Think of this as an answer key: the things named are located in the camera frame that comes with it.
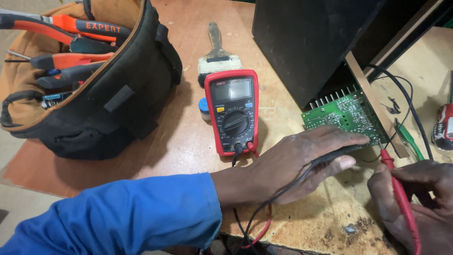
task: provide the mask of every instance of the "table surface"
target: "table surface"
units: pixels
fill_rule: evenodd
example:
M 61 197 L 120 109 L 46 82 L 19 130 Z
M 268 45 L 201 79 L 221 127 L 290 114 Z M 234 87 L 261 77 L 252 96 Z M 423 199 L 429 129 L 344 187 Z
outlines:
M 160 22 L 168 26 L 170 42 L 183 62 L 183 82 L 160 114 L 158 129 L 145 140 L 135 141 L 117 158 L 101 162 L 58 158 L 39 141 L 28 140 L 3 170 L 3 183 L 72 197 L 83 189 L 120 179 L 215 172 L 228 168 L 231 157 L 217 155 L 212 127 L 200 118 L 198 110 L 204 90 L 197 82 L 197 63 L 198 58 L 211 49 L 207 34 L 210 21 L 219 25 L 223 48 L 239 55 L 243 67 L 258 74 L 258 151 L 263 153 L 284 136 L 304 130 L 301 110 L 253 41 L 254 4 L 227 0 L 154 0 L 153 5 L 159 12 Z M 452 30 L 433 28 L 388 69 L 412 82 L 414 106 L 429 133 L 437 109 L 447 100 L 449 72 L 453 69 L 452 39 Z M 391 105 L 387 96 L 396 99 L 404 112 L 397 115 L 402 120 L 407 105 L 398 88 L 388 78 L 377 80 L 372 86 L 384 104 Z M 412 116 L 405 126 L 426 155 Z M 452 162 L 451 153 L 431 148 L 437 161 Z M 309 254 L 396 254 L 383 237 L 376 208 L 366 187 L 378 162 L 363 160 L 372 160 L 377 155 L 378 148 L 354 152 L 359 165 L 357 169 L 327 179 L 302 200 L 274 206 L 270 229 L 262 240 Z M 242 155 L 238 166 L 252 161 L 252 155 Z M 412 158 L 397 159 L 395 165 L 413 161 Z M 243 225 L 255 208 L 238 209 Z M 267 210 L 258 214 L 251 229 L 252 237 L 263 228 L 266 214 Z M 358 229 L 356 234 L 345 232 L 344 227 L 349 224 Z M 222 231 L 241 235 L 232 211 L 223 213 Z

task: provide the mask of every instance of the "green circuit board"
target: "green circuit board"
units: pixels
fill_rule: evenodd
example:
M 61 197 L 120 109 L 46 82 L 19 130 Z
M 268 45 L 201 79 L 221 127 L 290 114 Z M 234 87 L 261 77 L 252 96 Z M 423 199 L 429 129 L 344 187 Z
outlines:
M 312 103 L 314 109 L 301 114 L 307 129 L 325 124 L 335 125 L 348 132 L 357 132 L 370 138 L 369 146 L 389 140 L 378 117 L 361 90 L 343 90 Z

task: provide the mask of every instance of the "red multimeter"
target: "red multimeter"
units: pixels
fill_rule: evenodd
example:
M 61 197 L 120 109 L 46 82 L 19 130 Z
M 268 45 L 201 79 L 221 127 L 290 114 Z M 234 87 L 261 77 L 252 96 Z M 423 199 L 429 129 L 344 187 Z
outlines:
M 229 70 L 206 77 L 204 91 L 220 156 L 234 155 L 237 143 L 244 152 L 258 146 L 258 89 L 253 70 Z

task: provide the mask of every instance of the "hand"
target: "hand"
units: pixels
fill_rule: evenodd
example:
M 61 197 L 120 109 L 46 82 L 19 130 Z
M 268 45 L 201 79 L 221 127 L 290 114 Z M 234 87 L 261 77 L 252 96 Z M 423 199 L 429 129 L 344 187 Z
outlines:
M 367 136 L 324 125 L 284 137 L 247 167 L 231 167 L 211 174 L 222 207 L 262 203 L 295 181 L 309 163 L 344 146 L 365 144 Z M 356 164 L 351 156 L 340 156 L 321 164 L 304 181 L 274 203 L 287 204 L 316 190 L 327 177 Z
M 386 228 L 413 254 L 414 240 L 393 196 L 391 175 L 402 181 L 408 197 L 417 194 L 422 204 L 411 204 L 419 228 L 421 254 L 452 254 L 453 164 L 424 160 L 391 173 L 381 165 L 368 180 L 368 189 Z M 434 200 L 429 191 L 436 196 Z

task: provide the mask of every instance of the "green brush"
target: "green brush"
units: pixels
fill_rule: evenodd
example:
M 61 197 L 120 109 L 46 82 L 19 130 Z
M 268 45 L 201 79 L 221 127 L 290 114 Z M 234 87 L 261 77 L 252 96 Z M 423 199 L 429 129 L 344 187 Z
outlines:
M 397 118 L 395 118 L 395 121 L 396 121 L 395 129 L 396 132 L 398 133 L 398 136 L 401 138 L 401 141 L 404 144 L 410 144 L 412 146 L 417 156 L 417 161 L 424 160 L 422 152 L 419 150 L 417 144 L 415 144 L 414 138 L 410 135 L 409 131 L 407 131 L 407 129 L 402 124 L 400 124 Z

